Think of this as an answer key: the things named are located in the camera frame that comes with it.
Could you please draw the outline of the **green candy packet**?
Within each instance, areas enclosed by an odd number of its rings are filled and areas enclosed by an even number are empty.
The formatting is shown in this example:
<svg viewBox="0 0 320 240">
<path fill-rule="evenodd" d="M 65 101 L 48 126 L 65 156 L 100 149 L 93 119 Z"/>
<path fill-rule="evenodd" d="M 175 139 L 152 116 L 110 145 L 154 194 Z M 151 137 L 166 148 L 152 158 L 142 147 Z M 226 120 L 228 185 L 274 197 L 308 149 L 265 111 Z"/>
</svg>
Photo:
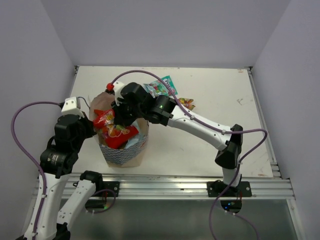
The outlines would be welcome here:
<svg viewBox="0 0 320 240">
<path fill-rule="evenodd" d="M 156 98 L 160 95 L 171 96 L 172 94 L 168 88 L 174 93 L 174 95 L 178 94 L 178 91 L 169 75 L 163 77 L 162 81 L 164 84 L 159 80 L 155 80 L 151 83 L 144 83 L 142 86 L 148 93 L 152 95 L 153 98 Z"/>
</svg>

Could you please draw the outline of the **blue cassava chips bag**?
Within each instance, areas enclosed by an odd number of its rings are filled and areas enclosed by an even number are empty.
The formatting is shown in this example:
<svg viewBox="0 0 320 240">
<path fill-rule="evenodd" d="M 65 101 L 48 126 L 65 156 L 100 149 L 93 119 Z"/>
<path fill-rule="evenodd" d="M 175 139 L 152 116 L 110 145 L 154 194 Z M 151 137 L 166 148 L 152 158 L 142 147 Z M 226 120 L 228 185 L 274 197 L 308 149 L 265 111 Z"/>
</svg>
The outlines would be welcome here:
<svg viewBox="0 0 320 240">
<path fill-rule="evenodd" d="M 131 146 L 137 144 L 140 140 L 142 140 L 144 136 L 142 134 L 137 134 L 134 137 L 130 138 L 125 144 L 125 149 L 130 148 Z"/>
</svg>

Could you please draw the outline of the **red fruit candy packet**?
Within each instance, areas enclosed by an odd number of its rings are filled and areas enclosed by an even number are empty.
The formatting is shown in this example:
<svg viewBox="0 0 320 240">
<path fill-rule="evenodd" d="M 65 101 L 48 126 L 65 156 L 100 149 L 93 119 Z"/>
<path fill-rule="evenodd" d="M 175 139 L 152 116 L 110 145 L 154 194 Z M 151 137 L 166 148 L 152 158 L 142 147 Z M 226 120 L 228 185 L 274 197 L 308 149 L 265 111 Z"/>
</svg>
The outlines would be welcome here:
<svg viewBox="0 0 320 240">
<path fill-rule="evenodd" d="M 93 112 L 96 114 L 93 126 L 102 138 L 102 143 L 109 148 L 119 149 L 139 133 L 138 129 L 133 125 L 124 127 L 115 124 L 115 112 L 113 109 L 95 109 Z"/>
</svg>

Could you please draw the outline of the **colourful twisted candy packet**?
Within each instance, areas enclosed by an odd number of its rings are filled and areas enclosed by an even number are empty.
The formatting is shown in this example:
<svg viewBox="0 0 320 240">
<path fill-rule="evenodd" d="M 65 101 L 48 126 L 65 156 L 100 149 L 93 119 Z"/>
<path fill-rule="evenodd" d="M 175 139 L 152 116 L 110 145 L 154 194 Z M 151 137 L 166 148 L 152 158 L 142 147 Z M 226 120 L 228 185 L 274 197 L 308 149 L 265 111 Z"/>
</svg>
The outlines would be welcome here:
<svg viewBox="0 0 320 240">
<path fill-rule="evenodd" d="M 192 98 L 179 98 L 179 102 L 189 110 L 193 110 L 196 106 L 193 104 L 194 100 Z"/>
</svg>

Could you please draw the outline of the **white paper bag blue handles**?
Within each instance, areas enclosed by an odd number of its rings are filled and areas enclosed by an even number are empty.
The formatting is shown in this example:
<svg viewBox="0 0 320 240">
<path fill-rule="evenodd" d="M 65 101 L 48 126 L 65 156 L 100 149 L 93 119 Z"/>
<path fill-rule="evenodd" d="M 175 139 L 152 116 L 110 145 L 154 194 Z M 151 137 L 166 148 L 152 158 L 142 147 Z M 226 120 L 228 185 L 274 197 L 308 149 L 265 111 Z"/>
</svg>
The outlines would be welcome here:
<svg viewBox="0 0 320 240">
<path fill-rule="evenodd" d="M 112 94 L 102 92 L 92 99 L 89 105 L 88 118 L 93 121 L 97 115 L 94 110 L 107 111 L 111 109 L 111 103 L 115 100 Z M 149 134 L 149 122 L 143 118 L 138 118 L 133 124 L 139 131 L 138 134 L 143 135 L 143 139 L 137 144 L 125 149 L 124 144 L 119 149 L 113 149 L 103 144 L 103 139 L 97 135 L 93 137 L 94 145 L 99 147 L 99 151 L 102 153 L 103 158 L 107 162 L 109 167 L 112 168 L 133 168 L 140 166 L 143 156 L 145 154 L 145 148 L 148 143 Z"/>
</svg>

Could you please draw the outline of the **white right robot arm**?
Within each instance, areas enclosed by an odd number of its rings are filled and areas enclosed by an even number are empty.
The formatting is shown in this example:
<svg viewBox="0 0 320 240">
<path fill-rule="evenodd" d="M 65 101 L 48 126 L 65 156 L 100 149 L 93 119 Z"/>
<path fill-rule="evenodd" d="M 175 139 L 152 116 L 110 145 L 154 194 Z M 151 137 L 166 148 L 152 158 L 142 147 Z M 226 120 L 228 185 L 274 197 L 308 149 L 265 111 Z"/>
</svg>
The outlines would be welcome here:
<svg viewBox="0 0 320 240">
<path fill-rule="evenodd" d="M 242 152 L 242 126 L 220 125 L 193 113 L 166 95 L 153 97 L 140 84 L 116 82 L 111 87 L 115 101 L 111 107 L 117 125 L 129 126 L 137 119 L 185 131 L 217 149 L 215 163 L 222 168 L 223 192 L 235 196 L 241 190 L 237 169 Z"/>
</svg>

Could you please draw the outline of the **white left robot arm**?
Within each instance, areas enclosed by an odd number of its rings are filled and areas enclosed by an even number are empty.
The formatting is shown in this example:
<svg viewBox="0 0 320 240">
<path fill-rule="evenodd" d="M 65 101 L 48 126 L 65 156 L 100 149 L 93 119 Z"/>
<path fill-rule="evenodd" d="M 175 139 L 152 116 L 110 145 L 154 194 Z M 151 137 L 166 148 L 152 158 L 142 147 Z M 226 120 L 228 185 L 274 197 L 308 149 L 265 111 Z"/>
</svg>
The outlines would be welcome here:
<svg viewBox="0 0 320 240">
<path fill-rule="evenodd" d="M 76 218 L 91 196 L 103 193 L 102 175 L 86 170 L 64 205 L 61 200 L 73 166 L 86 139 L 95 135 L 86 116 L 66 114 L 58 118 L 54 136 L 40 156 L 38 194 L 22 240 L 68 240 Z"/>
</svg>

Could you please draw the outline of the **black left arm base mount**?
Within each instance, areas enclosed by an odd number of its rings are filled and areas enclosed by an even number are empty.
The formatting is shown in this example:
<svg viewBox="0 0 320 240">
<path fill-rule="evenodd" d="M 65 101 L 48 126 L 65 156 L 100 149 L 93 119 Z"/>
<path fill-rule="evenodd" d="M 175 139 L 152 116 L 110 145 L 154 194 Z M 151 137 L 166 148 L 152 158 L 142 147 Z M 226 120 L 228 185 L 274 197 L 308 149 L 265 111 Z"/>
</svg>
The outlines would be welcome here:
<svg viewBox="0 0 320 240">
<path fill-rule="evenodd" d="M 101 214 L 110 210 L 119 196 L 120 182 L 107 181 L 85 203 L 85 210 L 91 214 Z"/>
</svg>

